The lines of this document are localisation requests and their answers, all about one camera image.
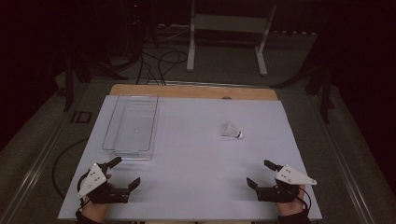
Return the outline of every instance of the dark background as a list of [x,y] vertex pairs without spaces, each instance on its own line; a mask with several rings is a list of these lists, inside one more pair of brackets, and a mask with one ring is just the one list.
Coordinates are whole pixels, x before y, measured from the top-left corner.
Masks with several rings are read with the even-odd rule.
[[[227,1],[228,7],[224,7],[219,6],[219,1],[203,0],[197,10],[261,15],[258,7],[250,4],[251,1],[243,7],[236,7],[234,3],[237,2]],[[395,3],[323,3],[279,5],[272,30],[288,31],[289,35],[293,31],[317,33],[330,9],[337,8],[336,20],[332,22],[340,26],[334,26],[337,27],[336,32],[331,33],[342,38],[338,43],[332,84],[339,88],[383,174],[395,191],[392,174],[396,168],[396,19],[392,13],[396,11]],[[153,5],[156,12],[154,23],[190,23],[190,1],[153,1]],[[0,90],[3,96],[0,148],[58,90],[53,78],[64,70],[64,55],[69,46],[67,37],[73,30],[73,15],[78,6],[78,1],[0,1]],[[311,57],[327,60],[326,46],[332,42],[332,35],[323,36],[322,46],[310,54]]]

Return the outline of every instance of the clear plastic container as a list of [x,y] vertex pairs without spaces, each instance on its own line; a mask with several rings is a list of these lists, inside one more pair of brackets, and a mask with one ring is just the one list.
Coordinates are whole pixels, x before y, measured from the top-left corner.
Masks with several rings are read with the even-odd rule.
[[120,95],[108,125],[104,150],[124,160],[151,160],[158,96]]

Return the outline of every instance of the floor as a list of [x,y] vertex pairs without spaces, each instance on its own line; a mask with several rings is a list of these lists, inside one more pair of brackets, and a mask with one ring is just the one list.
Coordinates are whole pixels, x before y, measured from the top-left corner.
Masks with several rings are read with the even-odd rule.
[[[167,85],[269,88],[299,71],[316,38],[270,34],[263,52],[269,75],[261,77],[254,37],[205,32],[197,36],[195,68],[187,72],[186,28],[163,28],[161,48],[155,49],[150,41],[143,48],[139,84],[161,84],[163,74]],[[69,187],[104,98],[116,83],[135,84],[140,64],[120,71],[127,81],[100,76],[89,84],[75,81],[76,99],[69,112],[63,112],[64,98],[53,95],[0,152],[1,223],[72,223],[57,219],[63,201],[60,194]],[[57,81],[62,87],[64,74]],[[285,107],[306,170],[319,182],[314,187],[323,215],[319,223],[396,223],[395,196],[336,87],[332,87],[333,108],[330,124],[326,124],[318,113],[319,97],[304,91],[306,82],[301,80],[276,94]],[[72,122],[75,111],[90,112],[92,119]]]

